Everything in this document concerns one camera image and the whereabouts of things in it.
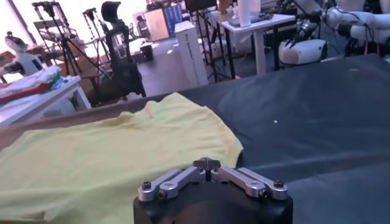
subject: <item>black tablecloth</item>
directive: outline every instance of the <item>black tablecloth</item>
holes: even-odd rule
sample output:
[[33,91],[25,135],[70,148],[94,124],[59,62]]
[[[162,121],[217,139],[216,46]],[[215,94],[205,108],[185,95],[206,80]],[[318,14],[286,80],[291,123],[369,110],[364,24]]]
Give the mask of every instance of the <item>black tablecloth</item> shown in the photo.
[[[390,65],[350,57],[181,93],[243,144],[238,166],[289,182],[295,223],[390,223]],[[151,97],[0,129],[66,127],[138,111]]]

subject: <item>folded clothes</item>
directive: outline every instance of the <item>folded clothes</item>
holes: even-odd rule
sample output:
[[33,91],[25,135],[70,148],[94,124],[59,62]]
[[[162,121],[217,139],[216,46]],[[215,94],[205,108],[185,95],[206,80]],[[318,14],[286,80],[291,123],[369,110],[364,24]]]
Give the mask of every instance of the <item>folded clothes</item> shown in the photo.
[[137,113],[28,131],[0,153],[0,223],[132,223],[143,181],[205,156],[235,166],[241,149],[214,112],[177,93]]
[[0,102],[42,93],[60,78],[61,69],[54,65],[28,77],[0,86]]

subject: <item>cardboard box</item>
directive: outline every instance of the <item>cardboard box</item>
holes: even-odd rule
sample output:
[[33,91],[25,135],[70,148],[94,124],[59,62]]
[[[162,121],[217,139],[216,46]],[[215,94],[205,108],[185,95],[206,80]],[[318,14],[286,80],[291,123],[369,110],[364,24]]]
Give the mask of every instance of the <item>cardboard box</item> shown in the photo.
[[206,67],[200,54],[195,26],[189,21],[175,25],[182,63],[191,87],[208,85]]

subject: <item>white robot head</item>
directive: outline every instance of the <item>white robot head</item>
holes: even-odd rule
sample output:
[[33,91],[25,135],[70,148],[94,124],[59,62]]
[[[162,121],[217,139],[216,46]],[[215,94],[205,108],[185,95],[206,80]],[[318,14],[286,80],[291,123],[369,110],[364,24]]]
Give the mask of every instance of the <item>white robot head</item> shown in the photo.
[[23,42],[23,40],[18,37],[14,37],[10,31],[7,32],[5,43],[15,52],[24,52],[27,50],[27,45]]

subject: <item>screw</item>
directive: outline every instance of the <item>screw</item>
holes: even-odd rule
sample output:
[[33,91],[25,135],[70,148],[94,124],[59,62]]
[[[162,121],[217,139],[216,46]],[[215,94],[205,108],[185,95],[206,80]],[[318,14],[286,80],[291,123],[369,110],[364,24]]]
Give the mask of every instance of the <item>screw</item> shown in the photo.
[[149,181],[145,181],[142,186],[141,186],[142,190],[148,190],[150,188],[152,188],[152,183],[149,182]]
[[167,187],[172,187],[173,186],[172,183],[165,183],[164,185],[167,186]]
[[283,181],[281,180],[277,180],[274,182],[274,186],[277,187],[277,188],[282,188],[285,186],[285,184],[283,183]]
[[265,199],[265,198],[267,198],[267,196],[268,196],[268,192],[267,192],[266,189],[262,189],[262,190],[260,190],[260,191],[258,192],[258,197],[259,197],[260,199]]
[[166,195],[165,191],[159,191],[157,196],[158,196],[159,199],[162,199],[162,200],[167,198],[167,195]]

